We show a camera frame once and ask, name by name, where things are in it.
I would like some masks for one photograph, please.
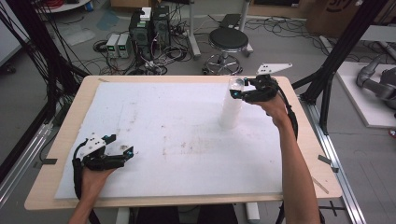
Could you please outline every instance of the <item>black metal pole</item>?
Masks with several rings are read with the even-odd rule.
[[[311,105],[316,103],[319,95],[323,92],[319,125],[325,134],[328,134],[327,118],[332,79],[344,59],[359,42],[387,2],[388,0],[365,0],[319,70],[311,76],[292,84],[292,87],[297,89],[311,82],[306,92],[301,95],[301,99]]]

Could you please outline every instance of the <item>transparent cylinder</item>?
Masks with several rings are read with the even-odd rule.
[[[240,77],[230,78],[227,91],[225,92],[224,102],[219,116],[219,125],[223,129],[233,129],[238,124],[239,112],[242,108],[242,100],[234,99],[230,90],[244,90],[244,80]]]

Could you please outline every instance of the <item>desk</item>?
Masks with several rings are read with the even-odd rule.
[[[78,91],[75,101],[64,120],[48,158],[58,159],[55,165],[44,165],[25,202],[28,210],[74,208],[77,200],[54,199],[59,182],[62,178],[66,157],[78,135],[80,124],[84,120],[96,89],[101,82],[170,82],[170,83],[227,83],[229,77],[117,77],[92,76],[86,77]],[[320,160],[324,155],[307,117],[295,96],[289,81],[285,77],[276,77],[279,85],[287,94],[290,104],[299,120],[299,146],[308,164],[311,175],[315,178],[315,189],[318,198],[336,198],[341,196],[340,186],[335,179],[331,167]],[[244,194],[244,195],[206,195],[179,197],[147,197],[99,199],[98,207],[150,206],[167,204],[205,204],[205,203],[245,203],[260,201],[278,201],[281,194]]]

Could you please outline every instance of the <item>person's right hand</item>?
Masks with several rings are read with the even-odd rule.
[[[289,123],[290,119],[288,117],[288,113],[286,111],[285,103],[283,102],[282,97],[279,94],[276,95],[273,99],[266,102],[252,102],[252,105],[259,105],[263,110],[267,113],[268,116],[273,118],[273,123],[276,127],[284,124],[285,122]]]

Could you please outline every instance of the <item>black stool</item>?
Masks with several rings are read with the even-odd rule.
[[[242,31],[233,28],[219,28],[210,33],[209,44],[213,48],[221,50],[221,54],[212,55],[206,60],[203,69],[204,75],[209,72],[216,75],[235,75],[242,72],[243,69],[239,61],[228,54],[242,51],[248,46],[248,37]]]

